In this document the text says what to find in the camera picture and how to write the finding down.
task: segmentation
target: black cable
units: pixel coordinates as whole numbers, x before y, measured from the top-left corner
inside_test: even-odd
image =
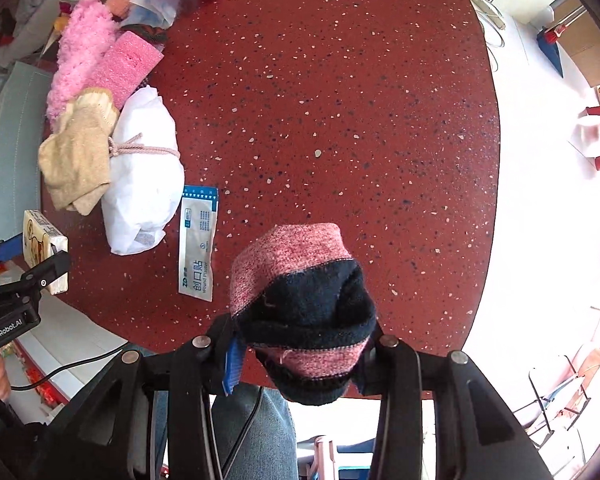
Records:
[[[264,394],[264,386],[261,386],[260,389],[258,390],[258,398],[256,399],[256,403],[253,406],[253,409],[251,410],[251,414],[249,415],[249,418],[247,418],[247,421],[244,423],[244,426],[240,430],[240,434],[238,435],[238,438],[236,439],[234,446],[231,448],[229,455],[227,455],[226,460],[224,461],[224,464],[222,465],[222,478],[226,478],[227,475],[229,474],[229,471],[231,471],[231,466],[234,464],[235,456],[238,454],[238,451],[240,451],[240,446],[244,442],[244,439],[247,437],[247,433],[249,433],[249,430],[251,429],[251,425],[253,424],[253,419],[256,418],[258,409],[260,408],[260,405],[262,404],[263,394]]]
[[[28,390],[33,390],[34,388],[37,388],[38,386],[40,386],[40,384],[46,383],[51,377],[53,377],[56,374],[59,374],[60,372],[64,372],[65,370],[68,370],[69,368],[74,368],[77,366],[86,365],[88,363],[93,363],[95,361],[100,361],[101,359],[104,359],[105,357],[109,357],[110,355],[117,354],[126,345],[127,345],[127,343],[124,343],[124,344],[120,345],[119,347],[114,348],[113,350],[110,350],[106,354],[102,354],[102,355],[99,355],[96,357],[91,357],[89,359],[83,359],[82,361],[76,361],[75,363],[69,363],[67,365],[63,365],[59,368],[56,368],[54,371],[45,375],[42,379],[40,379],[39,381],[36,381],[33,384],[28,384],[27,386],[11,386],[11,389],[14,392],[26,392]]]

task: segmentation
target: white wrapped package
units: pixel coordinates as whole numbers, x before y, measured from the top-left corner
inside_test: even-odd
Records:
[[[126,101],[111,137],[121,144],[137,134],[142,135],[135,144],[178,149],[175,122],[151,86]],[[169,153],[120,153],[110,159],[110,179],[102,215],[111,252],[137,254],[154,248],[182,197],[180,160]]]

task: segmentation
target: light blue plastic bag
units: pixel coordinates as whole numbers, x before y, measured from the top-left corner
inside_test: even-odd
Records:
[[[180,0],[131,0],[129,16],[121,23],[142,23],[151,27],[169,28],[176,19]]]

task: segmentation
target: bandage package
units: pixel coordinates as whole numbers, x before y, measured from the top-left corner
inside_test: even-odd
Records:
[[[178,292],[211,301],[211,253],[218,218],[218,188],[185,186],[180,207]]]
[[[40,211],[26,210],[22,223],[22,252],[27,265],[34,267],[58,251],[68,252],[66,236]],[[68,281],[68,273],[65,273],[49,283],[46,289],[51,294],[66,292],[69,287]]]

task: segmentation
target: table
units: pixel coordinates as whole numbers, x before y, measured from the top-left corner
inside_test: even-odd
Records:
[[[230,265],[275,224],[336,222],[386,332],[446,354],[471,328],[491,249],[499,124],[469,0],[187,0],[151,83],[186,184],[220,189],[214,300],[177,293],[178,223],[110,254],[102,215],[45,214],[74,260],[62,296],[164,352],[228,307]],[[267,383],[249,355],[243,380]]]

